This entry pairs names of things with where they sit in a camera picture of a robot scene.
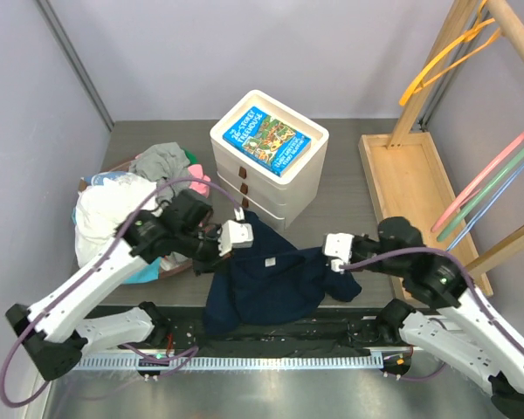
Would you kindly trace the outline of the navy blue t shirt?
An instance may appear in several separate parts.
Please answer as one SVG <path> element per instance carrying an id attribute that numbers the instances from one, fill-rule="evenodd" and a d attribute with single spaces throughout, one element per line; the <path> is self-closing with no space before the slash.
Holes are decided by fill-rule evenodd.
<path id="1" fill-rule="evenodd" d="M 203 309 L 208 335 L 242 324 L 277 326 L 306 317 L 326 296 L 350 302 L 362 287 L 347 273 L 332 271 L 321 248 L 298 249 L 252 211 L 253 244 L 238 249 L 214 274 Z"/>

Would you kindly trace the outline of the yellow hanger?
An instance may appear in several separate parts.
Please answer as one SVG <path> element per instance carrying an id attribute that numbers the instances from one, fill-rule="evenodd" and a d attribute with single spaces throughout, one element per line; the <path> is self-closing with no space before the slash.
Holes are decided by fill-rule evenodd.
<path id="1" fill-rule="evenodd" d="M 455 55 L 455 51 L 464 45 L 475 41 L 485 28 L 494 25 L 495 19 L 486 16 L 487 1 L 454 1 L 441 27 L 432 52 L 427 58 L 423 69 L 409 83 L 402 93 L 399 106 L 406 108 L 408 102 L 427 90 L 448 72 L 452 71 L 466 60 L 486 49 L 496 42 L 502 34 L 497 28 L 483 44 L 447 65 L 446 60 Z"/>

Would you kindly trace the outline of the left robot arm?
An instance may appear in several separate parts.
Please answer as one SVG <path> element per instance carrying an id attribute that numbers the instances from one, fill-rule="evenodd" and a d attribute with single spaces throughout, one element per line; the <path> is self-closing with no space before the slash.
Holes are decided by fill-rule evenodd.
<path id="1" fill-rule="evenodd" d="M 95 319 L 89 313 L 115 288 L 155 259 L 173 251 L 193 260 L 199 273 L 215 271 L 246 230 L 244 213 L 209 225 L 211 205 L 193 190 L 162 209 L 130 213 L 99 254 L 47 297 L 29 306 L 14 304 L 5 317 L 45 381 L 55 381 L 80 360 L 112 347 L 142 343 L 161 347 L 171 325 L 156 305 L 144 301 L 123 313 Z"/>

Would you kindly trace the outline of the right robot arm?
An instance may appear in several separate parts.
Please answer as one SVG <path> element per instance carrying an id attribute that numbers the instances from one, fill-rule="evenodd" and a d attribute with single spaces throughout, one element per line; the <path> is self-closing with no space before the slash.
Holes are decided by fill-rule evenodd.
<path id="1" fill-rule="evenodd" d="M 524 418 L 524 337 L 490 305 L 465 267 L 449 252 L 425 246 L 406 218 L 386 218 L 377 232 L 376 240 L 352 237 L 345 270 L 401 278 L 414 299 L 464 333 L 446 331 L 393 299 L 376 324 L 380 340 L 422 348 L 477 384 L 505 417 Z"/>

